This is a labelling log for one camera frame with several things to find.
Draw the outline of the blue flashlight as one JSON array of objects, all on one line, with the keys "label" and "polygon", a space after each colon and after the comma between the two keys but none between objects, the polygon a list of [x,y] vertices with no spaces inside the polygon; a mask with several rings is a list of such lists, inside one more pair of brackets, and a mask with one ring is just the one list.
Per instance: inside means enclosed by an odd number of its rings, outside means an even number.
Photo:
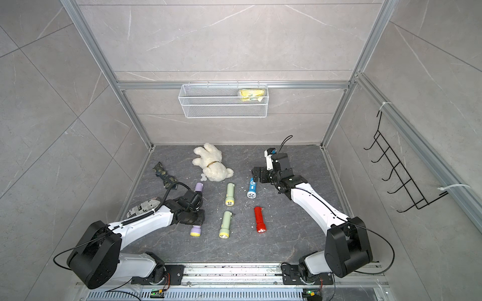
[{"label": "blue flashlight", "polygon": [[247,197],[249,199],[255,199],[257,197],[257,183],[255,182],[254,178],[250,179],[249,183],[249,190],[247,192]]}]

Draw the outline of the red flashlight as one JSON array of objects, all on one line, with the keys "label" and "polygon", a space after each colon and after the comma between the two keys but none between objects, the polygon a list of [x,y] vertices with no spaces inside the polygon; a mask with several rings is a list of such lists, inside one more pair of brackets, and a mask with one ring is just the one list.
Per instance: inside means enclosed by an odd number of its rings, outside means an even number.
[{"label": "red flashlight", "polygon": [[260,206],[256,206],[254,208],[255,219],[256,219],[256,230],[258,233],[264,233],[267,231],[266,225],[264,223],[264,218],[262,215],[262,208]]}]

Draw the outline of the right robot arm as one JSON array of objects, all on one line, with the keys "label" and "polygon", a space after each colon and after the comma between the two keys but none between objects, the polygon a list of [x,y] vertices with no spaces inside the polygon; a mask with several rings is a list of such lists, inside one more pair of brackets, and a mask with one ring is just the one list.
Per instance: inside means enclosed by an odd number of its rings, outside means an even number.
[{"label": "right robot arm", "polygon": [[292,138],[287,136],[278,148],[265,150],[264,167],[252,169],[253,182],[269,183],[279,194],[298,204],[317,223],[326,236],[325,249],[300,258],[298,268],[302,281],[312,282],[323,273],[332,273],[343,278],[351,273],[380,275],[390,270],[395,262],[395,250],[388,267],[380,272],[362,272],[360,269],[373,262],[374,256],[369,240],[372,233],[383,241],[388,240],[367,228],[359,217],[350,218],[323,199],[301,175],[296,175],[290,165],[287,153],[282,152],[285,143]]}]

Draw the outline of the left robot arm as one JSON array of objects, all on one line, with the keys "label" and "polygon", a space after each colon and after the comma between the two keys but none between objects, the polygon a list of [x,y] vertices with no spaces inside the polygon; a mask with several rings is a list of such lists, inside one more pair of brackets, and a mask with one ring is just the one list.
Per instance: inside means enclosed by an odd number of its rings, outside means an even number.
[{"label": "left robot arm", "polygon": [[164,196],[145,212],[123,221],[89,225],[77,245],[67,249],[64,270],[72,271],[89,289],[105,284],[140,281],[157,285],[168,279],[164,261],[153,252],[125,253],[136,240],[173,224],[200,226],[205,219],[203,184],[175,199]]}]

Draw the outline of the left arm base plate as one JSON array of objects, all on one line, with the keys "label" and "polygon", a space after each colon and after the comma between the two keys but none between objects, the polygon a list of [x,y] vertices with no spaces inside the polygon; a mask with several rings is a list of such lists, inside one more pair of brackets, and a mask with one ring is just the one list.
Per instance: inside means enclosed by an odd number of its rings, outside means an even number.
[{"label": "left arm base plate", "polygon": [[155,268],[146,278],[133,277],[131,284],[138,285],[181,285],[184,274],[184,265],[164,265]]}]

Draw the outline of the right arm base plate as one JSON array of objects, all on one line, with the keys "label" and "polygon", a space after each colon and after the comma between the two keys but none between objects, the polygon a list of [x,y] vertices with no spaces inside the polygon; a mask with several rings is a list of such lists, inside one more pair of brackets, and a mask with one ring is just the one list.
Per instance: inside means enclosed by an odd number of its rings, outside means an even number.
[{"label": "right arm base plate", "polygon": [[284,285],[333,285],[331,273],[312,274],[304,264],[281,263],[282,281]]}]

